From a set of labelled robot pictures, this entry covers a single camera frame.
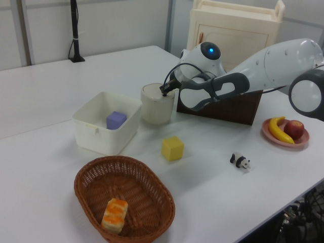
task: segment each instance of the black pole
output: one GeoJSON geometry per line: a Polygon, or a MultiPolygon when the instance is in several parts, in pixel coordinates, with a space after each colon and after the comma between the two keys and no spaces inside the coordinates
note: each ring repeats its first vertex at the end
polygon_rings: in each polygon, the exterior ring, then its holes
{"type": "Polygon", "coordinates": [[[72,17],[74,56],[72,58],[70,58],[70,60],[72,62],[84,62],[85,59],[80,55],[80,51],[79,51],[79,37],[78,37],[78,33],[77,33],[76,0],[71,0],[71,17],[72,17]]]}

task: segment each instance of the cake slice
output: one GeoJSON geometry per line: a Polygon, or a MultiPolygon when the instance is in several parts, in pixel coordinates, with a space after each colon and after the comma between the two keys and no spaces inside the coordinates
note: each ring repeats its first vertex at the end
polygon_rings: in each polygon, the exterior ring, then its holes
{"type": "Polygon", "coordinates": [[[107,204],[101,226],[112,234],[119,234],[124,226],[128,203],[113,198],[107,204]]]}

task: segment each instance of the brown box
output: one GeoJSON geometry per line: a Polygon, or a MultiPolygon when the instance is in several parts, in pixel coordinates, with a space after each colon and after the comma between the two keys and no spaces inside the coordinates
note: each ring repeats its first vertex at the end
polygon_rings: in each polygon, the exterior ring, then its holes
{"type": "Polygon", "coordinates": [[[230,99],[209,103],[200,111],[193,111],[185,107],[179,96],[177,112],[251,126],[259,106],[261,95],[262,91],[238,95],[230,99]]]}

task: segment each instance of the yellow cube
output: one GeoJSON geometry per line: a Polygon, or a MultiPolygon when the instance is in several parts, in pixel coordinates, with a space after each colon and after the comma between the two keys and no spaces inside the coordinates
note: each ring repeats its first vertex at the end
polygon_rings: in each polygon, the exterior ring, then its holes
{"type": "Polygon", "coordinates": [[[184,143],[177,137],[162,140],[161,153],[168,161],[182,158],[184,143]]]}

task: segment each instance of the purple cube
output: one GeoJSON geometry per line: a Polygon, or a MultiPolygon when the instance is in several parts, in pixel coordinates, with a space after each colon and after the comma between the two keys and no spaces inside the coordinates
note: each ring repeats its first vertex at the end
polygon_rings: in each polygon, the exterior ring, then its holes
{"type": "Polygon", "coordinates": [[[118,129],[124,122],[126,122],[126,120],[127,120],[127,117],[125,114],[114,111],[106,119],[107,129],[110,129],[110,130],[118,129]]]}

